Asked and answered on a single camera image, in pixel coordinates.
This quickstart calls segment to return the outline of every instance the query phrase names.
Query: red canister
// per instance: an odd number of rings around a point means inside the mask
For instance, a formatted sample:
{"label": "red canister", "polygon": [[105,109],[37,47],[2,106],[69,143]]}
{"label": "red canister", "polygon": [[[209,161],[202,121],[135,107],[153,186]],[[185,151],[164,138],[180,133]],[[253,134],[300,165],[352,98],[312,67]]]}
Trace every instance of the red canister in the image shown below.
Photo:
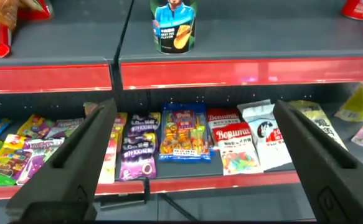
{"label": "red canister", "polygon": [[347,0],[342,14],[352,19],[363,20],[363,0]]}

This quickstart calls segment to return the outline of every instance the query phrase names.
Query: metal shelf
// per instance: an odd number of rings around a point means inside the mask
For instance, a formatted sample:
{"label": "metal shelf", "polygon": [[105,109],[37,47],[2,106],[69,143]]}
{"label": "metal shelf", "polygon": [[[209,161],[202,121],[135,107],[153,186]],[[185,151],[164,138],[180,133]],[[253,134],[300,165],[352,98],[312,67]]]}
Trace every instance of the metal shelf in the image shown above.
{"label": "metal shelf", "polygon": [[0,93],[111,90],[132,0],[54,0],[48,21],[18,24],[0,58]]}
{"label": "metal shelf", "polygon": [[119,62],[125,90],[363,81],[363,22],[342,0],[198,1],[196,46],[154,48],[149,2],[136,0]]}

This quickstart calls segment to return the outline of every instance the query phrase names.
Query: snack can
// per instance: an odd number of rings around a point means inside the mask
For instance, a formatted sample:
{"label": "snack can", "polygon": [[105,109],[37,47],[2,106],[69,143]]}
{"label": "snack can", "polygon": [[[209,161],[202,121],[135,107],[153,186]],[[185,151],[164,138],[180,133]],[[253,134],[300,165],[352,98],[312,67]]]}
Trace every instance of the snack can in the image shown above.
{"label": "snack can", "polygon": [[342,14],[352,19],[363,20],[363,0],[347,0]]}
{"label": "snack can", "polygon": [[192,50],[197,0],[151,0],[151,12],[156,50],[164,54]]}

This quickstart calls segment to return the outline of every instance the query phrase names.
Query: chip canister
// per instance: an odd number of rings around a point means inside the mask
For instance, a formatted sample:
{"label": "chip canister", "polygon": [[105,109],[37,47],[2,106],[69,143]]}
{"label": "chip canister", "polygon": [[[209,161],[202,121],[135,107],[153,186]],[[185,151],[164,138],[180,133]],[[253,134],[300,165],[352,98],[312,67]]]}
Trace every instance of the chip canister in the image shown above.
{"label": "chip canister", "polygon": [[151,0],[156,50],[186,53],[194,47],[197,0]]}

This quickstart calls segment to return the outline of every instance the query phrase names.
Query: purple candy bag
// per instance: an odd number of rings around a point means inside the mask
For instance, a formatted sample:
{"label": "purple candy bag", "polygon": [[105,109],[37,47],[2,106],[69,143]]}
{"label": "purple candy bag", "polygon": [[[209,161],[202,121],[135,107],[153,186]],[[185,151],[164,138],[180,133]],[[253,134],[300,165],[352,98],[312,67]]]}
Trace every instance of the purple candy bag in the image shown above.
{"label": "purple candy bag", "polygon": [[121,155],[120,180],[133,180],[138,177],[156,177],[154,152],[156,137],[146,133],[138,137],[125,138]]}

